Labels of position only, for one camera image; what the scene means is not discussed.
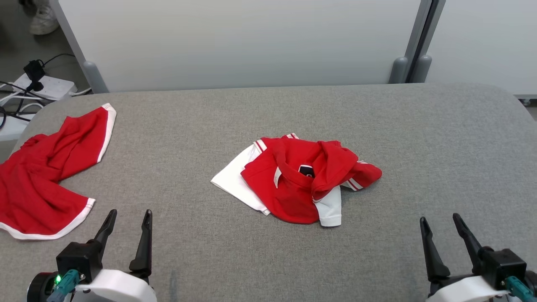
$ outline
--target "red garment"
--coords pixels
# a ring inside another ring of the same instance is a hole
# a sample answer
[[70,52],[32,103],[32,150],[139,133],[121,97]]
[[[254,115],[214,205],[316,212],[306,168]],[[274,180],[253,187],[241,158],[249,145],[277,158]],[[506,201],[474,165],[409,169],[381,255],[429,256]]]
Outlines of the red garment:
[[78,226],[95,199],[58,184],[100,162],[116,112],[105,104],[60,130],[28,139],[0,165],[0,228],[17,239],[60,238]]
[[[358,190],[382,176],[379,168],[358,161],[356,154],[338,141],[286,138],[262,141],[266,151],[248,163],[241,175],[263,204],[287,222],[314,223],[319,220],[314,202],[334,187],[347,184]],[[300,165],[311,166],[315,178],[300,173]]]

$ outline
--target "white fabric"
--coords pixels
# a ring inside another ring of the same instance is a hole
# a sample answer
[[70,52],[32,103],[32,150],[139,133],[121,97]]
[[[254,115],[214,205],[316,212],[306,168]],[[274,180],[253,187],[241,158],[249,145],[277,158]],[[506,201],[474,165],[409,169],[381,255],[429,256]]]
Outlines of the white fabric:
[[252,209],[261,211],[261,213],[265,215],[269,215],[270,211],[252,189],[250,189],[241,176],[244,166],[256,159],[260,154],[261,152],[254,143],[237,155],[237,157],[234,158],[222,171],[216,174],[211,180],[211,183],[235,196],[240,201],[249,205]]
[[341,188],[336,186],[323,199],[314,200],[319,222],[325,227],[341,225]]

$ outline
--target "table surface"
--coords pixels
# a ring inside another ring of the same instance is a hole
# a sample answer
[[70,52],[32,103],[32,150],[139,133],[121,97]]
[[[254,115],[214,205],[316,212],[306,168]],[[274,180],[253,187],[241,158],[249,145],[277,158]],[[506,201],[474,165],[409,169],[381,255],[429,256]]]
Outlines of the table surface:
[[[474,84],[357,85],[76,97],[40,111],[30,136],[104,103],[118,115],[103,160],[62,182],[97,201],[53,241],[0,232],[0,287],[20,301],[71,241],[93,238],[118,209],[103,264],[127,270],[146,209],[159,301],[419,301],[427,295],[419,218],[454,275],[470,259],[452,214],[482,245],[537,264],[537,128],[505,91]],[[343,224],[295,225],[256,212],[209,181],[261,136],[339,140],[383,170],[343,190]]]

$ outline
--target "shoe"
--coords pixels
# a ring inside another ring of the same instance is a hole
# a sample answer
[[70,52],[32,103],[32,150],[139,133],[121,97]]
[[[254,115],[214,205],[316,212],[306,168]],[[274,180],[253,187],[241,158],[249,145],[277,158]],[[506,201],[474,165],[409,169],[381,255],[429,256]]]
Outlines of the shoe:
[[37,6],[37,13],[30,23],[30,33],[36,35],[50,34],[55,31],[60,24],[54,15],[50,4],[42,3]]

